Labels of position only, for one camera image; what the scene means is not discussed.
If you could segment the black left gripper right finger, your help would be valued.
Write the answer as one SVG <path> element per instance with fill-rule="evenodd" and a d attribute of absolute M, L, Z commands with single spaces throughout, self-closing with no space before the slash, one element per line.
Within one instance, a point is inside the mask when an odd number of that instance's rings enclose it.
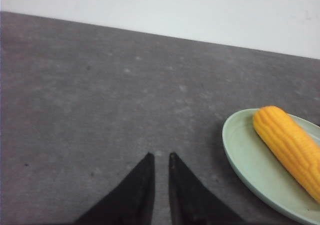
<path fill-rule="evenodd" d="M 211 193 L 175 152 L 169 155 L 168 171 L 173 225 L 244 224 L 244 220 Z"/>

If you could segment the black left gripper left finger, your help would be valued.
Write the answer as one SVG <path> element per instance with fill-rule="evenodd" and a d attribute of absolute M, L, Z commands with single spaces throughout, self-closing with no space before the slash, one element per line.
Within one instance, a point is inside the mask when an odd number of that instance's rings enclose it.
<path fill-rule="evenodd" d="M 75 225 L 150 225 L 155 202 L 155 156 L 144 158 Z"/>

